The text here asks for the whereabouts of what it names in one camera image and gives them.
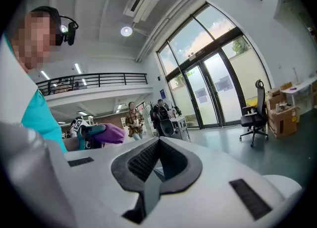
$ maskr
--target air conditioner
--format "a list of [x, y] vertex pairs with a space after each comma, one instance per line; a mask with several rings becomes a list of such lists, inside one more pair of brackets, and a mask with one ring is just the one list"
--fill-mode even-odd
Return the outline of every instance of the air conditioner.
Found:
[[140, 20], [145, 21], [158, 1], [159, 0], [129, 0], [123, 14], [134, 17], [134, 23], [138, 23]]

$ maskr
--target white desk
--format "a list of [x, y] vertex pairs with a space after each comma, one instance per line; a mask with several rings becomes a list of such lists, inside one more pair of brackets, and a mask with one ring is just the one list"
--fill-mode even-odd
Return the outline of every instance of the white desk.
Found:
[[305, 89], [307, 87], [310, 87], [310, 97], [311, 97], [311, 100], [313, 102], [313, 86], [312, 86], [312, 83], [314, 83], [315, 81], [317, 81], [317, 76], [310, 77], [310, 78], [306, 79], [304, 82], [302, 82], [301, 84], [294, 85], [294, 86], [291, 87], [291, 88], [296, 88], [296, 90], [290, 90], [291, 88], [288, 88], [288, 89], [283, 90], [281, 92], [283, 92], [285, 94], [291, 94], [292, 95], [293, 105], [295, 106], [295, 98], [294, 98], [294, 96], [298, 92], [302, 91], [303, 89]]
[[173, 123], [174, 129], [179, 131], [180, 138], [183, 140], [182, 132], [186, 130], [188, 139], [191, 142], [185, 117], [181, 116], [181, 117], [171, 118], [170, 120]]

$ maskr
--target window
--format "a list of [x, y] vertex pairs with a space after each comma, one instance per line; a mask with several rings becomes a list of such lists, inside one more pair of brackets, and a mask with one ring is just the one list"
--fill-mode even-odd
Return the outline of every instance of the window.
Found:
[[162, 52], [160, 52], [159, 56], [163, 62], [166, 75], [170, 74], [175, 68], [177, 68], [176, 60], [168, 45], [166, 45]]
[[185, 116], [186, 118], [187, 125], [189, 127], [198, 126], [193, 104], [185, 86], [183, 76], [180, 74], [173, 78], [169, 82], [169, 86], [176, 105], [182, 111], [182, 116]]
[[190, 21], [171, 41], [179, 64], [212, 42], [210, 35], [197, 21]]
[[265, 91], [270, 89], [269, 81], [256, 52], [249, 46], [244, 37], [240, 37], [222, 47], [227, 55], [241, 85], [246, 104], [256, 106], [258, 90], [255, 83], [258, 79], [264, 84]]
[[240, 37], [229, 44], [222, 47], [224, 53], [227, 55], [228, 59], [241, 55], [246, 51], [250, 50], [251, 47], [249, 46], [248, 42], [243, 38]]
[[206, 27], [215, 39], [235, 27], [224, 15], [211, 6], [196, 16], [196, 19]]

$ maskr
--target ceiling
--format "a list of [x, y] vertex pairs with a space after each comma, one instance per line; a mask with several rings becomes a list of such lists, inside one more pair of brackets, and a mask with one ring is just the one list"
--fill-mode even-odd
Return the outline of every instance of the ceiling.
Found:
[[70, 122], [78, 116], [78, 112], [82, 111], [93, 117], [102, 117], [110, 115], [118, 110], [118, 105], [122, 105], [120, 111], [128, 109], [128, 103], [133, 101], [139, 105], [147, 94], [136, 94], [129, 96], [120, 96], [114, 98], [104, 98], [65, 104], [50, 108], [56, 121]]
[[[135, 59], [147, 36], [137, 31], [129, 37], [123, 37], [120, 30], [132, 26], [133, 18], [123, 15], [129, 0], [24, 0], [25, 12], [49, 5], [58, 9], [60, 15], [66, 15], [77, 21], [73, 46], [64, 44], [54, 59], [64, 60], [74, 56]], [[136, 28], [150, 34], [169, 8], [177, 0], [159, 0], [146, 21], [140, 21]]]

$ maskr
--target woman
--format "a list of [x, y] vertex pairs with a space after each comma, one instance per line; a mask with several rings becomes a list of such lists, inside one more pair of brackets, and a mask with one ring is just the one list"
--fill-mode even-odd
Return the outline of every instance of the woman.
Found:
[[143, 115], [135, 110], [135, 103], [129, 103], [129, 112], [125, 116], [125, 124], [129, 127], [129, 137], [134, 140], [143, 138], [142, 126], [144, 124]]

